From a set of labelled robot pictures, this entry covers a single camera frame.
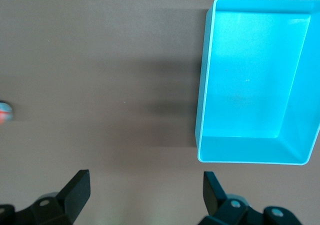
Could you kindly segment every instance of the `blue plastic bin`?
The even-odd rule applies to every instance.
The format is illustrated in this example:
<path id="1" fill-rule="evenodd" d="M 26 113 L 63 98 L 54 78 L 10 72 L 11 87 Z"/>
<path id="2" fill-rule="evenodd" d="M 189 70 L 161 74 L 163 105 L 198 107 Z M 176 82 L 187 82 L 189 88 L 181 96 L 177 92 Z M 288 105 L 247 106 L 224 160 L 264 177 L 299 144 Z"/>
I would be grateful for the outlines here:
<path id="1" fill-rule="evenodd" d="M 320 0 L 215 0 L 195 136 L 201 162 L 304 165 L 320 128 Z"/>

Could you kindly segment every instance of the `blue container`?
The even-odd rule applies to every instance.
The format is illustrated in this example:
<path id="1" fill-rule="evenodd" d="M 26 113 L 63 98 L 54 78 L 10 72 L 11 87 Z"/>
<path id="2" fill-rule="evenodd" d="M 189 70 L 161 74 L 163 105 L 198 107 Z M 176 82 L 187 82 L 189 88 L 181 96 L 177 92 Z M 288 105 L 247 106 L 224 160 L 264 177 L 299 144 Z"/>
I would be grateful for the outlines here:
<path id="1" fill-rule="evenodd" d="M 304 165 L 320 128 L 320 0 L 215 0 L 195 136 L 201 162 Z"/>

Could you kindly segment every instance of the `gray table surface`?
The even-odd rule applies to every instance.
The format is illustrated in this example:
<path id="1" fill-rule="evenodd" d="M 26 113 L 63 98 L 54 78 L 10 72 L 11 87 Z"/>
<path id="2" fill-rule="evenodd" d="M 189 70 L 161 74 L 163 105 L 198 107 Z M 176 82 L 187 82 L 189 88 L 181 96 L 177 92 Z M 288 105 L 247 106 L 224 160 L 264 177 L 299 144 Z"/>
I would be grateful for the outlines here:
<path id="1" fill-rule="evenodd" d="M 203 171 L 262 211 L 320 220 L 320 147 L 305 166 L 205 164 L 194 136 L 213 0 L 0 0 L 0 203 L 18 210 L 90 169 L 75 224 L 195 225 Z"/>

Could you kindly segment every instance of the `gray floor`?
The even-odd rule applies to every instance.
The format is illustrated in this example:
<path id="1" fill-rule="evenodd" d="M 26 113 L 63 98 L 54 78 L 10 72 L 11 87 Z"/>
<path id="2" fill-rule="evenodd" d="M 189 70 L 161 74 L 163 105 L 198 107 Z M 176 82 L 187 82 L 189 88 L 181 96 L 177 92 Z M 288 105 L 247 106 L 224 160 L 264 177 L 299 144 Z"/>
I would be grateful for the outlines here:
<path id="1" fill-rule="evenodd" d="M 226 192 L 320 220 L 320 147 L 305 166 L 203 164 L 194 137 L 213 0 L 0 0 L 0 204 L 18 210 L 90 169 L 76 224 L 195 225 L 203 171 Z"/>

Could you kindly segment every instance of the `screw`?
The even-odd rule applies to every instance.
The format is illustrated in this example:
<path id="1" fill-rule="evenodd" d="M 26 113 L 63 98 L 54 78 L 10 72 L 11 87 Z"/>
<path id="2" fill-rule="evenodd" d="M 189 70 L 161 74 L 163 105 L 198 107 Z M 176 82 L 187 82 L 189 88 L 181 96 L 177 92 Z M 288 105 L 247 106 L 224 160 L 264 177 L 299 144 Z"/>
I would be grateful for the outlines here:
<path id="1" fill-rule="evenodd" d="M 277 209 L 277 208 L 272 208 L 272 209 L 271 209 L 271 212 L 272 212 L 273 215 L 275 215 L 275 216 L 277 216 L 277 217 L 283 217 L 283 216 L 284 216 L 283 212 L 280 211 L 280 210 Z"/>
<path id="2" fill-rule="evenodd" d="M 40 203 L 39 203 L 39 206 L 40 207 L 43 207 L 43 206 L 45 206 L 45 205 L 48 205 L 50 203 L 50 201 L 49 200 L 43 200 L 43 201 L 41 201 Z"/>
<path id="3" fill-rule="evenodd" d="M 231 206 L 238 209 L 238 208 L 241 207 L 241 204 L 240 204 L 240 202 L 238 202 L 236 200 L 232 200 L 231 201 Z"/>

